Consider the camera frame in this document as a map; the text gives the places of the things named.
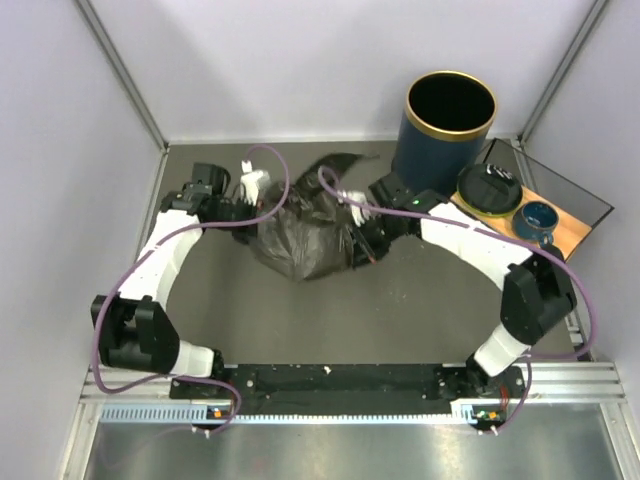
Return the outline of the black trash bag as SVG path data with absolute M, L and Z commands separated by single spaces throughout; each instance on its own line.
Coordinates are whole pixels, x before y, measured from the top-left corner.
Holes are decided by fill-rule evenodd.
M 277 212 L 257 224 L 249 235 L 249 248 L 260 263 L 294 281 L 315 280 L 354 266 L 357 255 L 370 256 L 356 244 L 354 232 L 373 214 L 344 204 L 319 182 L 326 167 L 335 187 L 346 173 L 371 155 L 337 152 L 317 159 L 291 183 L 287 199 Z

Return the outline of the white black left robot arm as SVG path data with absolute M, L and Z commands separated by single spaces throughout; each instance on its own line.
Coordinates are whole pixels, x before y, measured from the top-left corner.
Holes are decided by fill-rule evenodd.
M 103 319 L 97 356 L 105 366 L 153 374 L 191 376 L 205 396 L 226 387 L 221 354 L 179 338 L 166 306 L 172 286 L 190 250 L 205 230 L 201 223 L 237 223 L 256 217 L 258 196 L 270 175 L 241 163 L 239 185 L 231 195 L 231 182 L 223 167 L 196 163 L 191 180 L 162 199 L 155 224 L 143 247 L 135 271 L 116 289 L 109 305 L 98 295 L 91 305 L 92 320 Z

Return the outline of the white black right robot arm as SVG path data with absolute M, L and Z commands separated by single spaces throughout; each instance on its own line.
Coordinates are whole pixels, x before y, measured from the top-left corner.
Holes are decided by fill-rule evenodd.
M 558 248 L 546 244 L 533 252 L 494 237 L 486 225 L 434 190 L 415 193 L 390 173 L 367 193 L 341 191 L 339 198 L 350 207 L 366 260 L 385 255 L 397 238 L 413 235 L 471 265 L 499 289 L 498 326 L 465 365 L 467 384 L 478 395 L 498 389 L 503 372 L 576 306 Z

